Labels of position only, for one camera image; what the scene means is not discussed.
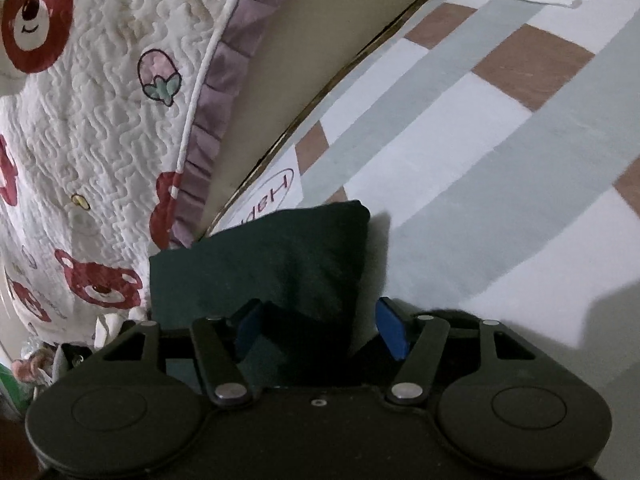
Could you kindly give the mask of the white bear print quilt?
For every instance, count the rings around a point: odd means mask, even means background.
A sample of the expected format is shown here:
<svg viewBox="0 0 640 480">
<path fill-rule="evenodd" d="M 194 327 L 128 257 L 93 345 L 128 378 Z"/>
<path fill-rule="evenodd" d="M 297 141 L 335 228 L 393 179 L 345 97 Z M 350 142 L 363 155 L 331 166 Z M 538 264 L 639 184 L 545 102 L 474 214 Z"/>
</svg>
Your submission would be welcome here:
<svg viewBox="0 0 640 480">
<path fill-rule="evenodd" d="M 93 346 L 150 310 L 283 1 L 1 0 L 1 264 L 32 334 Z"/>
</svg>

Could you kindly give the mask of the grey bunny plush toy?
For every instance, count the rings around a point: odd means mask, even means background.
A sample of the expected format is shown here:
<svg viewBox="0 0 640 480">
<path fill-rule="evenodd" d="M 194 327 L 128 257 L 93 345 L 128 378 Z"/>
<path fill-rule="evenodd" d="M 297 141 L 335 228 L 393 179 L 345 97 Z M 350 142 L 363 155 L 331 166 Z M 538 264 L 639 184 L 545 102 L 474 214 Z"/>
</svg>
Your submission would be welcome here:
<svg viewBox="0 0 640 480">
<path fill-rule="evenodd" d="M 10 371 L 18 390 L 31 393 L 35 388 L 52 386 L 92 356 L 93 350 L 84 344 L 47 344 L 39 338 L 30 338 Z"/>
</svg>

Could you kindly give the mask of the dark denim jeans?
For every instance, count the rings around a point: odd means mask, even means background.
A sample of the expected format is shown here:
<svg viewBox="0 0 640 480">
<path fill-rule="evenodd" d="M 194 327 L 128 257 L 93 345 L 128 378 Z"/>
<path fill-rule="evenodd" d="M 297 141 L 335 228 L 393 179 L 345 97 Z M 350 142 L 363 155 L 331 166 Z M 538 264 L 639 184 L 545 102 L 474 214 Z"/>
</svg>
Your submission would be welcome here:
<svg viewBox="0 0 640 480">
<path fill-rule="evenodd" d="M 280 210 L 150 260 L 165 330 L 227 321 L 232 359 L 257 390 L 327 387 L 355 356 L 370 212 L 358 200 Z"/>
</svg>

